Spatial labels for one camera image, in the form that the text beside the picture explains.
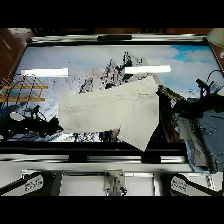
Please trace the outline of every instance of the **metal bracket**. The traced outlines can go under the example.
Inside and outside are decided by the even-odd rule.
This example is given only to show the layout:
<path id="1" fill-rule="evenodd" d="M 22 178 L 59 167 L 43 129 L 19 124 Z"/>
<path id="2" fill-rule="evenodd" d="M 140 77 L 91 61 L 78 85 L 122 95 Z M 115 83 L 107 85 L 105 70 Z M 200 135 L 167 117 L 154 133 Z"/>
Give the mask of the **metal bracket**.
<path id="1" fill-rule="evenodd" d="M 126 195 L 125 173 L 122 170 L 106 171 L 104 177 L 104 189 L 107 196 Z"/>

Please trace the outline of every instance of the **paper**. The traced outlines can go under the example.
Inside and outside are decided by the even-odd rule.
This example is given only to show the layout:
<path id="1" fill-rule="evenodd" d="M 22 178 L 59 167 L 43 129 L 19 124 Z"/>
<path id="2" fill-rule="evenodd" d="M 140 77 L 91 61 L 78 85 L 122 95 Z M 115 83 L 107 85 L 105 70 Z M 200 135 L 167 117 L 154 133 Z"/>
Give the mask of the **paper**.
<path id="1" fill-rule="evenodd" d="M 159 123 L 158 86 L 152 76 L 59 101 L 59 124 L 67 132 L 120 129 L 118 138 L 144 151 Z"/>

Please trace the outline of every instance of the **white cloth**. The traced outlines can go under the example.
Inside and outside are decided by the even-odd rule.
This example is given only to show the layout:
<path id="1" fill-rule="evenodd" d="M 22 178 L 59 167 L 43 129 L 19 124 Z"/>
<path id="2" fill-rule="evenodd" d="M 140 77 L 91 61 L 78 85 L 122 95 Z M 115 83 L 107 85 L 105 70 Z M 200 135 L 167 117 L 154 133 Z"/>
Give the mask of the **white cloth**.
<path id="1" fill-rule="evenodd" d="M 120 129 L 119 139 L 145 151 L 159 123 L 157 90 L 148 76 L 111 89 L 62 96 L 59 124 L 69 133 Z"/>

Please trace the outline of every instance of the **white towel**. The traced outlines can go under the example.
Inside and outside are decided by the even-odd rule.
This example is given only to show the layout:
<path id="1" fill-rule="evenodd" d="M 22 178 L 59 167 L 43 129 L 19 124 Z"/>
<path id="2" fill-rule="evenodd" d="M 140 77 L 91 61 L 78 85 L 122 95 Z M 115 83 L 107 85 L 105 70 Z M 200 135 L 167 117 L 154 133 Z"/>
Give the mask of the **white towel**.
<path id="1" fill-rule="evenodd" d="M 59 124 L 69 133 L 120 129 L 119 139 L 145 151 L 159 123 L 157 90 L 148 76 L 111 89 L 62 96 Z"/>

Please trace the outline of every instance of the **crumpled cloth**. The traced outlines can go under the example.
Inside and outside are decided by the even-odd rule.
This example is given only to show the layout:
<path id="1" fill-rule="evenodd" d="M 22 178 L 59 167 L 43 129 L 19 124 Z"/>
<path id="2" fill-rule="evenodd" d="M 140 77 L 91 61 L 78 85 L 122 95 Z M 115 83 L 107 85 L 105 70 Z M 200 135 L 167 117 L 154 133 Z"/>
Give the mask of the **crumpled cloth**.
<path id="1" fill-rule="evenodd" d="M 68 133 L 120 129 L 119 139 L 145 151 L 159 123 L 157 90 L 148 76 L 111 89 L 62 96 L 59 124 Z"/>

